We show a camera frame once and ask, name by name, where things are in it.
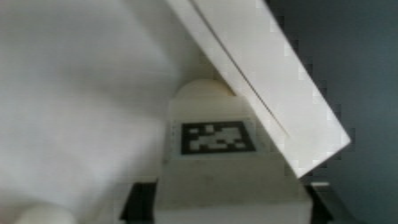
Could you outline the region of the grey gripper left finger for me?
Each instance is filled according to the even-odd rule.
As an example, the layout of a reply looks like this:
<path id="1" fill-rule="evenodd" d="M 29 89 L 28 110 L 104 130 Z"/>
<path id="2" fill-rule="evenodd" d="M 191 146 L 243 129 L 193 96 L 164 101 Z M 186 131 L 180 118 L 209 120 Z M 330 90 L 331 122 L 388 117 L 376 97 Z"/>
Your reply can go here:
<path id="1" fill-rule="evenodd" d="M 99 205 L 99 214 L 95 216 L 93 224 L 122 224 L 120 214 L 131 188 L 132 182 L 115 183 L 109 187 Z"/>

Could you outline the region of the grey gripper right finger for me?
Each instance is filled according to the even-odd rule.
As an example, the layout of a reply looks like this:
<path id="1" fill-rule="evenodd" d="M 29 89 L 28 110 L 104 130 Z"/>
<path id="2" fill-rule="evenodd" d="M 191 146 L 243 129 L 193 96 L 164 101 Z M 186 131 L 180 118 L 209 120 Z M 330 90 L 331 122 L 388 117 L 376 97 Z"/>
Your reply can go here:
<path id="1" fill-rule="evenodd" d="M 312 199 L 308 224 L 358 224 L 337 194 L 326 182 L 312 182 L 306 186 Z"/>

